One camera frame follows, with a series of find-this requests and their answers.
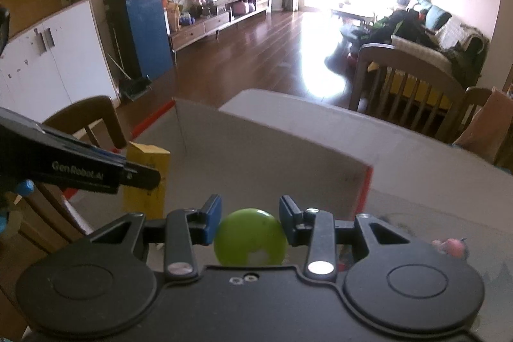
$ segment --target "sofa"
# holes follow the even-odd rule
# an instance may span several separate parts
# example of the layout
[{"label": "sofa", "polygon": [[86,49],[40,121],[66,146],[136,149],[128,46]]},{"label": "sofa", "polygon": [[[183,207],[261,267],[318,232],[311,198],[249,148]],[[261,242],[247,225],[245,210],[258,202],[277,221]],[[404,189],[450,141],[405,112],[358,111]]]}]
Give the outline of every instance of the sofa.
[{"label": "sofa", "polygon": [[[408,11],[415,11],[417,14],[410,14]],[[390,39],[382,43],[391,44],[413,57],[438,67],[456,79],[463,89],[475,86],[486,57],[488,44],[486,37],[478,29],[464,24],[458,18],[453,17],[451,13],[433,5],[428,0],[412,0],[407,6],[406,13],[408,13],[408,16],[415,16],[420,20],[425,34],[429,36],[429,42],[416,39],[415,35],[404,35],[405,31],[402,30],[401,32],[399,28],[401,25],[395,27],[394,22],[392,25],[394,27],[394,34]],[[355,50],[356,52],[359,51],[363,45],[365,45],[365,42],[360,45],[356,43],[356,48],[353,47],[351,53],[354,55]],[[379,67],[378,63],[378,60],[372,63],[368,67],[368,71],[376,71]],[[384,83],[388,82],[390,76],[389,72]],[[397,94],[400,91],[402,79],[403,74],[400,72],[394,73],[390,93]],[[403,87],[402,96],[409,98],[414,94],[414,85],[415,82],[408,78],[406,85]],[[415,100],[420,102],[426,92],[428,92],[428,89],[429,86],[426,83],[421,83],[415,91]],[[438,96],[438,92],[433,89],[428,96],[426,104],[435,106]],[[443,111],[448,110],[450,107],[451,101],[444,96],[439,104],[439,109]]]}]

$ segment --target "pink toy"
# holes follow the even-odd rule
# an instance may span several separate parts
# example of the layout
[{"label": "pink toy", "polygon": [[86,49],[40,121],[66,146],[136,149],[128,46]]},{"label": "pink toy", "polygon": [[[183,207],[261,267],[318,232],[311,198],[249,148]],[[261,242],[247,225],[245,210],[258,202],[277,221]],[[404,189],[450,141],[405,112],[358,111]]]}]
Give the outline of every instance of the pink toy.
[{"label": "pink toy", "polygon": [[435,240],[432,242],[433,246],[443,254],[451,255],[458,259],[467,259],[469,252],[465,244],[465,238],[454,239],[450,238],[447,241]]}]

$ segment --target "blue cabinet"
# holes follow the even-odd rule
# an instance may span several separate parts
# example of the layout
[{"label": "blue cabinet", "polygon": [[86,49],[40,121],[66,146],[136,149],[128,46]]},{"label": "blue cabinet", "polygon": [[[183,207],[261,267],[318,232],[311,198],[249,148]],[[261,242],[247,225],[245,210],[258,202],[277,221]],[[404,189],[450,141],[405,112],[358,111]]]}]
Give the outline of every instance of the blue cabinet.
[{"label": "blue cabinet", "polygon": [[162,0],[109,0],[106,9],[119,64],[130,77],[154,80],[171,69]]}]

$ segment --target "green ball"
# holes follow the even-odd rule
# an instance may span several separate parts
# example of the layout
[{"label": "green ball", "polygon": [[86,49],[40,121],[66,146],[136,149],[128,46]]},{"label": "green ball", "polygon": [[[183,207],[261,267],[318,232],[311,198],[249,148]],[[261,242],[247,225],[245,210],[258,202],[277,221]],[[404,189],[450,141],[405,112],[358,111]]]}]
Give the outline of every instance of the green ball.
[{"label": "green ball", "polygon": [[221,221],[214,239],[217,260],[225,267],[280,265],[287,239],[274,216],[259,209],[240,209]]}]

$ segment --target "brown bag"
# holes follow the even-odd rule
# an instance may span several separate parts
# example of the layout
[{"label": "brown bag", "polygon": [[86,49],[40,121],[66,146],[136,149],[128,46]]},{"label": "brown bag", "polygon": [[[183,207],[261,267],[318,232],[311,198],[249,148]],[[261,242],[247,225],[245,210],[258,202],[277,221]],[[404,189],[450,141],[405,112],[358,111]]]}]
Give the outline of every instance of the brown bag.
[{"label": "brown bag", "polygon": [[513,100],[493,88],[485,105],[454,144],[493,163],[513,118]]},{"label": "brown bag", "polygon": [[180,8],[178,7],[178,3],[169,2],[166,7],[166,12],[171,32],[175,33],[176,31],[180,31]]}]

